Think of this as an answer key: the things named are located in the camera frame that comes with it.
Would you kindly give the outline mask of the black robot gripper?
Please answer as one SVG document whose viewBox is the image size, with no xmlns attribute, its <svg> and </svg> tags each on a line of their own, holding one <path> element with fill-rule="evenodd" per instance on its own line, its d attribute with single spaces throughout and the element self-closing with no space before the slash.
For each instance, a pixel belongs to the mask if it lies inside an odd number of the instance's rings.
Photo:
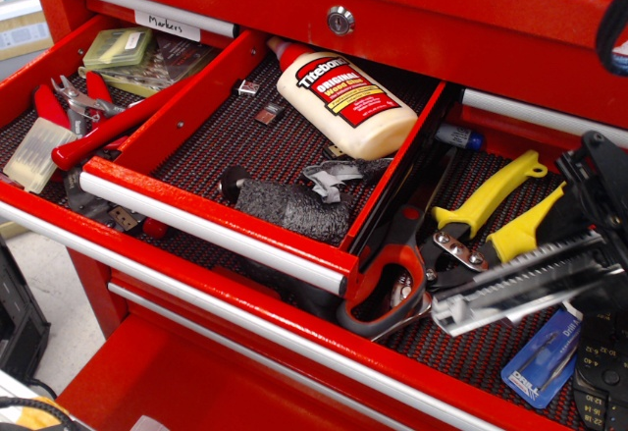
<svg viewBox="0 0 628 431">
<path fill-rule="evenodd" d="M 566 232 L 595 229 L 619 264 L 588 265 L 574 274 L 571 304 L 582 313 L 627 309 L 627 153 L 600 132 L 588 131 L 581 146 L 555 162 L 566 186 L 559 202 Z"/>
</svg>

